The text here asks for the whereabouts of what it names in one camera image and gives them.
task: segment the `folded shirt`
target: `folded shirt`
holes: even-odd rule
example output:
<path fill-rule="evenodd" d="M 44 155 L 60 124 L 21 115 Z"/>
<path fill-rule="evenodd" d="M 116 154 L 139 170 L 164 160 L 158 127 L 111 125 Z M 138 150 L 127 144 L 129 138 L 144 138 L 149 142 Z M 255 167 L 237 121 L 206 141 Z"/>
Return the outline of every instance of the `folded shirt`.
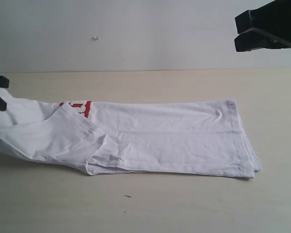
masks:
<path fill-rule="evenodd" d="M 87 174 L 176 172 L 254 178 L 261 170 L 234 100 L 44 103 L 0 88 L 0 152 Z"/>

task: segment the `red graphic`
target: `red graphic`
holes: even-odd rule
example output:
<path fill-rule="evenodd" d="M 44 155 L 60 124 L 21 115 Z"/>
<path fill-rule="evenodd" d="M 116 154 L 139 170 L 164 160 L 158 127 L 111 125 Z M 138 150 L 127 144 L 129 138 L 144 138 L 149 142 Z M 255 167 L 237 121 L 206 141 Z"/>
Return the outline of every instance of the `red graphic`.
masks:
<path fill-rule="evenodd" d="M 89 111 L 91 109 L 91 101 L 71 101 L 69 102 L 70 106 L 75 108 L 78 113 L 82 114 L 86 118 L 88 118 Z"/>

